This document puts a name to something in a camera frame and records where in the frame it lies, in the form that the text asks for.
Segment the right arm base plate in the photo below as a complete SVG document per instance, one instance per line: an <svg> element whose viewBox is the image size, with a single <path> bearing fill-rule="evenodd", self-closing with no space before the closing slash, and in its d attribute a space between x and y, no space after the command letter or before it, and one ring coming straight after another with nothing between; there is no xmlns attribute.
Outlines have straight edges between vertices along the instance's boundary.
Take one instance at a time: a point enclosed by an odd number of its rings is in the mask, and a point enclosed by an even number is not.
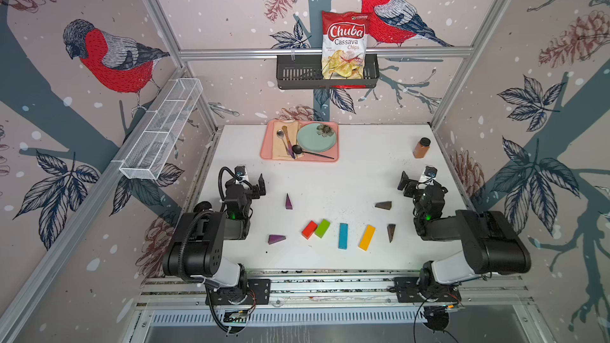
<svg viewBox="0 0 610 343"><path fill-rule="evenodd" d="M425 299L440 303L460 303L462 301L456 285L438 284L432 279L423 284L419 282L420 279L416 277L395 277L390 292L396 294L399 303L416 303Z"/></svg>

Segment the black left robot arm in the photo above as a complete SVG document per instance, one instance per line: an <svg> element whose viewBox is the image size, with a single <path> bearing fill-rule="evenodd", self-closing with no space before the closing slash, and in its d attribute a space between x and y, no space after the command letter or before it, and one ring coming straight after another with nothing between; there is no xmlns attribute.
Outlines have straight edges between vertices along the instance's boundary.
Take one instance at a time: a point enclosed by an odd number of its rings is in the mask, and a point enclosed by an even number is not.
<svg viewBox="0 0 610 343"><path fill-rule="evenodd" d="M252 202L266 195L265 180L251 184L245 168L221 168L218 177L221 208L198 203L184 213L162 259L166 276L206 289L208 306L257 306L269 302L270 281L249 279L246 267L223 256L225 241L244 241L249 235Z"/></svg>

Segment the purple triangle block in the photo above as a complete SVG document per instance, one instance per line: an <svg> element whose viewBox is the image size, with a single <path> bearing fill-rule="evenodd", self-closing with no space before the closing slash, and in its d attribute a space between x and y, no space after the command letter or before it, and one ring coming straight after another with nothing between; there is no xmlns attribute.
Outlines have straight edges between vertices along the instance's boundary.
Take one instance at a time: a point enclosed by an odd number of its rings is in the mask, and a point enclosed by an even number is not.
<svg viewBox="0 0 610 343"><path fill-rule="evenodd" d="M292 200L289 196L289 194L286 195L286 199L285 199L285 209L286 210L292 210L293 206L292 206Z"/></svg>
<svg viewBox="0 0 610 343"><path fill-rule="evenodd" d="M286 236L284 236L284 235L270 234L268 236L268 244L269 245L274 245L276 243L279 243L279 242L285 241L285 240L286 240Z"/></svg>

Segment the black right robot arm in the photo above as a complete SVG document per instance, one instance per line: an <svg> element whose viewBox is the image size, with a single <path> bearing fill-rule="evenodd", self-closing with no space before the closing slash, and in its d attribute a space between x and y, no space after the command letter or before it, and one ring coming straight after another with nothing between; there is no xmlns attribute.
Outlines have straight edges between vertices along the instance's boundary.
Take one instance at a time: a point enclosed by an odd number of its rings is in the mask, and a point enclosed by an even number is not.
<svg viewBox="0 0 610 343"><path fill-rule="evenodd" d="M416 180L401 173L397 189L413 200L413 222L423 241L460 241L462 249L441 260L429 260L419 276L397 277L393 292L400 303L461 302L459 284L493 274L524 274L532 266L531 255L499 211L478 214L457 210L443 216L448 190L426 176Z"/></svg>

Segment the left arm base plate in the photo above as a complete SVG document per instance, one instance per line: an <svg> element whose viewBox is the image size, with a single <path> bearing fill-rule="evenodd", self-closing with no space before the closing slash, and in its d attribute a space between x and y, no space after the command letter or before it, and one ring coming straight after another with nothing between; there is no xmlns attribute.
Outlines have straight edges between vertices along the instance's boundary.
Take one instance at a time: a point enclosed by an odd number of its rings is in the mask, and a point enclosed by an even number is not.
<svg viewBox="0 0 610 343"><path fill-rule="evenodd" d="M270 279L248 279L241 281L236 287L221 287L210 293L206 300L214 306L252 306L268 305L271 292Z"/></svg>

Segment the green rectangular block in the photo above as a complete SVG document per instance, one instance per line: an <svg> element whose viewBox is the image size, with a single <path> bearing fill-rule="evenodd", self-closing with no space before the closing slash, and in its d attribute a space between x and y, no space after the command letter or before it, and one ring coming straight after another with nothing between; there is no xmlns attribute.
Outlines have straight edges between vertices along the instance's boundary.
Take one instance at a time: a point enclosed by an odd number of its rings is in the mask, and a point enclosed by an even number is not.
<svg viewBox="0 0 610 343"><path fill-rule="evenodd" d="M322 222L319 223L315 230L315 235L318 238L323 238L326 234L327 230L330 228L330 222L327 219L323 219Z"/></svg>

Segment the red rectangular block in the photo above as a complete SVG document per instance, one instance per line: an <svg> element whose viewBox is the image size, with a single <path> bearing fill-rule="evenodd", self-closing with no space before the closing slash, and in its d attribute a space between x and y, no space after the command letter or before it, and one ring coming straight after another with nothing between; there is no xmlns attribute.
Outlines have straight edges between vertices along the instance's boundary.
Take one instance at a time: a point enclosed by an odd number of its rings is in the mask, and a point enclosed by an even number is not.
<svg viewBox="0 0 610 343"><path fill-rule="evenodd" d="M301 231L301 235L305 239L309 239L311 237L311 235L313 235L313 233L316 231L317 228L318 228L318 224L316 222L310 221L307 224L307 226Z"/></svg>

